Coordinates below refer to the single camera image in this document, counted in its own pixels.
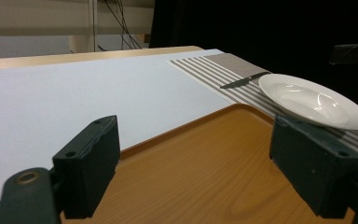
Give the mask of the striped grey placemat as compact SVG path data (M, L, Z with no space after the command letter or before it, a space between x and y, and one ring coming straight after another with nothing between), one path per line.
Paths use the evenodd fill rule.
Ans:
M230 103L247 104L257 107L274 117L283 112L261 91L258 79L252 80L243 87L224 91L221 86L252 74L264 72L254 64L230 54L220 53L209 56L188 57L169 60L168 64L195 79L201 85L223 97ZM358 131L326 128L338 140L358 152Z

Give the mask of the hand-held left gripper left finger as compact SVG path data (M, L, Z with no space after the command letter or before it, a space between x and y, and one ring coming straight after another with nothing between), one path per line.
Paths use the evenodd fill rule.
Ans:
M52 159L65 217L92 217L120 160L117 117L94 120Z

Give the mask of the black curtain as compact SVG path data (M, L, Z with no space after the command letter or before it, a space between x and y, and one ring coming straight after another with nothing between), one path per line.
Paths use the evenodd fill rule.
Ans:
M329 62L340 44L358 44L358 0L155 0L151 47L220 49L358 104L358 64Z

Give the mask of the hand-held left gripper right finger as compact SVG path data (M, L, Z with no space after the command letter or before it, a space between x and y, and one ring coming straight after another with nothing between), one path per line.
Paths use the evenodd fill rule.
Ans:
M358 174L356 151L320 127L277 116L269 157L315 215L345 217L350 180Z

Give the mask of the wooden tray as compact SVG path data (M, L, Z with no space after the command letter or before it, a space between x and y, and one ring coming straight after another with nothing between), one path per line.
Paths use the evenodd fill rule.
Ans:
M129 148L93 217L63 224L351 224L297 195L269 158L272 124L232 105Z

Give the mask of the white plate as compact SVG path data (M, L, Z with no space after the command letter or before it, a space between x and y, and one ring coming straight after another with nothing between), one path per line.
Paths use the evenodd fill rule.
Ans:
M358 130L358 105L320 84L282 74L258 79L262 92L289 116L318 126Z

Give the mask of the black knife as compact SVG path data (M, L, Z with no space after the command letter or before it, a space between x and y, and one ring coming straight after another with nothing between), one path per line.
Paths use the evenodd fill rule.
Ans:
M244 85L247 85L251 80L256 79L256 78L260 78L264 75L268 75L271 74L270 72L260 72L239 80L236 80L234 82L228 83L227 85L221 86L220 89L232 89L232 88L238 88Z

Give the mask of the metal stand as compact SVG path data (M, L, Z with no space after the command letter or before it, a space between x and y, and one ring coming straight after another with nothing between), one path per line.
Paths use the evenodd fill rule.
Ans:
M88 51L95 52L97 49L98 34L98 2L97 0L88 0L89 12L89 32L88 32Z

